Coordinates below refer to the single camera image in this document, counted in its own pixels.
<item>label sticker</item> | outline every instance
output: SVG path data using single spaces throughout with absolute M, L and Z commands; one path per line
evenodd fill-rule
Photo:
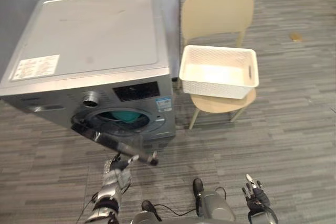
M 50 55 L 21 60 L 12 80 L 26 79 L 38 76 L 48 76 L 55 73 L 59 55 Z
M 173 109 L 172 99 L 170 97 L 157 98 L 156 106 L 158 107 L 159 112 L 171 111 Z

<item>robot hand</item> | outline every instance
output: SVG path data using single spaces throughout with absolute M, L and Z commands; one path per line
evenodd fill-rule
M 258 180 L 257 184 L 254 182 L 253 178 L 246 174 L 246 187 L 248 189 L 248 196 L 246 189 L 243 187 L 243 193 L 246 199 L 246 203 L 250 212 L 248 213 L 248 220 L 251 224 L 253 223 L 278 223 L 277 216 L 270 208 L 270 201 L 263 191 L 261 182 Z

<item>basket handle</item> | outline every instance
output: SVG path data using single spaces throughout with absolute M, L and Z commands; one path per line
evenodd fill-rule
M 251 65 L 248 66 L 248 76 L 250 77 L 250 80 L 252 79 L 252 67 Z

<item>gray carpet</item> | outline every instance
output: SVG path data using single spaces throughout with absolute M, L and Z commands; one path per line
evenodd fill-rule
M 121 223 L 144 199 L 180 212 L 193 208 L 195 177 L 207 189 L 224 186 L 237 220 L 248 223 L 240 189 L 246 173 L 264 183 L 280 223 L 336 223 L 335 7 L 336 0 L 255 0 L 243 46 L 258 56 L 256 101 L 235 123 L 228 114 L 201 112 L 190 131 L 194 107 L 176 91 L 176 138 L 160 150 L 158 167 L 133 166 Z M 292 31 L 303 42 L 292 42 Z M 234 40 L 229 34 L 193 43 Z M 0 132 L 0 223 L 75 223 L 112 152 L 3 102 Z M 162 208 L 159 214 L 176 218 Z

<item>white basket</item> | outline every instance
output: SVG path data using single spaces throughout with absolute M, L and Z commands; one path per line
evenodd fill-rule
M 188 45 L 183 51 L 179 78 L 185 93 L 242 99 L 259 85 L 256 52 Z

